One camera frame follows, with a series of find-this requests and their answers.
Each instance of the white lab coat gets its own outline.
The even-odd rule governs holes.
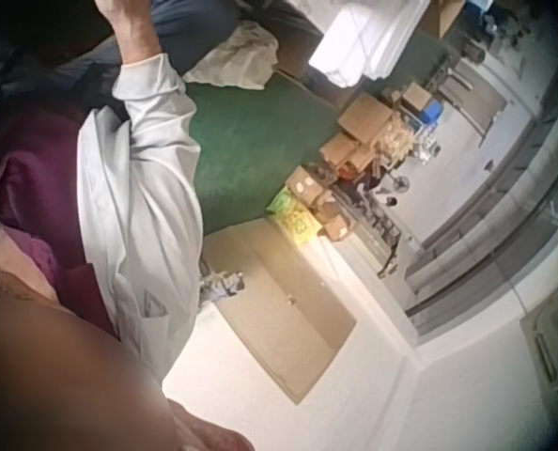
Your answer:
[[[202,216],[194,103],[166,54],[123,66],[113,94],[131,117],[93,111],[78,140],[85,257],[121,341],[162,382],[197,312]]]

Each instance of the hand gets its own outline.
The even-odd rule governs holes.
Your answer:
[[[95,0],[95,4],[114,29],[127,23],[151,21],[151,0]]]
[[[132,64],[162,52],[151,18],[151,0],[95,0],[116,35],[123,64]]]

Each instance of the cardboard box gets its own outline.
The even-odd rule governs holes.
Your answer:
[[[416,115],[421,113],[432,99],[432,95],[415,82],[411,83],[402,96],[404,106],[409,108]]]
[[[335,171],[346,162],[358,146],[359,144],[356,141],[348,138],[343,133],[338,133],[331,141],[320,148],[320,154],[323,160]]]
[[[286,186],[306,207],[313,205],[325,192],[325,187],[302,166],[298,166],[289,176]]]
[[[322,225],[329,223],[335,216],[339,215],[342,210],[335,200],[326,200],[320,205],[317,205],[314,210],[314,215],[317,221]]]
[[[331,241],[340,241],[350,232],[350,223],[346,216],[340,213],[326,223],[323,230]]]
[[[370,146],[359,146],[355,152],[353,152],[346,163],[353,168],[358,174],[362,173],[367,166],[369,166],[373,160],[378,157],[377,151]]]
[[[419,28],[434,38],[442,39],[450,29],[466,0],[431,0]]]
[[[373,146],[374,139],[393,113],[389,106],[362,92],[337,123],[362,144]]]

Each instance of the blue container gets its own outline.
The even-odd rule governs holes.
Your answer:
[[[419,113],[419,119],[426,125],[433,124],[440,118],[442,111],[444,111],[443,105],[434,99]]]

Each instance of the green floor mat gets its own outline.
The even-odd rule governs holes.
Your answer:
[[[262,91],[189,85],[198,111],[192,136],[202,154],[195,176],[205,233],[250,221],[291,171],[318,158],[338,114],[280,75]]]

